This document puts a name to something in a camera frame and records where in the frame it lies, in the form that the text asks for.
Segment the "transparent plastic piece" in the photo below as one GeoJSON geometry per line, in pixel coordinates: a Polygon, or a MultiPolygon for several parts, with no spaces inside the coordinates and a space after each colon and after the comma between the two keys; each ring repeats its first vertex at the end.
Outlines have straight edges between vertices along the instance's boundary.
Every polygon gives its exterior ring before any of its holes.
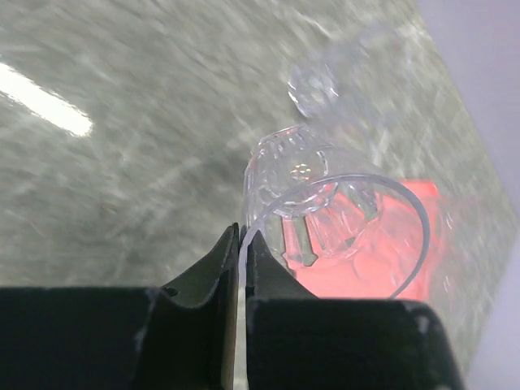
{"type": "Polygon", "coordinates": [[[242,264],[260,231],[271,254],[319,297],[408,297],[422,277],[430,225],[421,202],[305,124],[264,137],[253,151],[244,219],[242,264]],[[392,239],[381,240],[385,234],[392,239]]]}
{"type": "Polygon", "coordinates": [[[347,116],[369,127],[389,127],[410,100],[410,62],[396,29],[371,25],[294,65],[288,93],[306,118],[347,116]]]}

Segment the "transparent cup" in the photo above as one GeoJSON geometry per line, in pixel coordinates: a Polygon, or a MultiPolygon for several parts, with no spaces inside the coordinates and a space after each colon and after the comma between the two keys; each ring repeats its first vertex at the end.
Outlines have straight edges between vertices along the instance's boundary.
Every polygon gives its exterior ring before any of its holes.
{"type": "Polygon", "coordinates": [[[390,127],[410,102],[410,48],[388,24],[309,53],[292,68],[288,93],[306,118],[347,116],[390,127]]]}
{"type": "Polygon", "coordinates": [[[401,296],[420,276],[430,240],[427,211],[412,191],[306,124],[258,143],[245,171],[244,220],[240,264],[261,232],[271,254],[319,297],[401,296]],[[389,228],[392,239],[381,245],[389,228]],[[406,241],[412,233],[417,253],[406,241]]]}

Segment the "stone floor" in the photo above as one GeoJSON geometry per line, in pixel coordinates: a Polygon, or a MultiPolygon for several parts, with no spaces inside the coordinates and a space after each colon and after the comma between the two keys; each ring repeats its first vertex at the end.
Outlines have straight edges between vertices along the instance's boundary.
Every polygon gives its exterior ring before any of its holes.
{"type": "MultiPolygon", "coordinates": [[[[481,224],[461,238],[474,272],[463,315],[442,314],[465,370],[517,217],[411,0],[6,0],[0,284],[177,276],[241,218],[250,148],[301,120],[291,64],[374,20],[416,53],[413,104],[371,133],[375,163],[462,202],[479,195],[481,224]]],[[[240,322],[236,388],[246,386],[243,335],[240,322]]]]}

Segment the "gray surface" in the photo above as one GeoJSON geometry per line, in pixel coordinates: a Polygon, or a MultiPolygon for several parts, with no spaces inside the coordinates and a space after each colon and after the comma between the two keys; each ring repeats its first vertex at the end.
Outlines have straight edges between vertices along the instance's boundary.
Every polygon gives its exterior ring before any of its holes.
{"type": "MultiPolygon", "coordinates": [[[[250,147],[299,120],[286,94],[290,64],[387,17],[415,45],[415,88],[403,123],[373,134],[375,162],[461,199],[484,194],[485,223],[462,237],[474,273],[461,310],[439,307],[467,368],[516,215],[414,5],[381,4],[4,2],[0,62],[78,107],[93,130],[72,136],[35,116],[35,102],[20,103],[27,96],[0,95],[0,283],[162,284],[178,275],[240,218],[250,147]]],[[[243,337],[238,345],[243,388],[243,337]]]]}
{"type": "MultiPolygon", "coordinates": [[[[520,209],[518,114],[520,3],[419,1],[428,30],[475,121],[496,169],[520,209]]],[[[520,236],[468,374],[470,390],[520,385],[520,236]]]]}

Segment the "gray countertop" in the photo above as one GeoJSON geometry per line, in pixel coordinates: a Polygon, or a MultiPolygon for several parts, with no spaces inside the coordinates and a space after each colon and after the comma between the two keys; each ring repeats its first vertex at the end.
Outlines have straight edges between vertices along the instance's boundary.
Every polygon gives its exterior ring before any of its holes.
{"type": "Polygon", "coordinates": [[[463,201],[479,195],[481,224],[461,238],[474,272],[464,315],[439,308],[465,370],[517,217],[410,0],[4,2],[0,284],[177,276],[240,219],[258,138],[301,120],[287,96],[291,64],[374,20],[416,54],[413,104],[396,127],[372,129],[375,163],[463,201]]]}

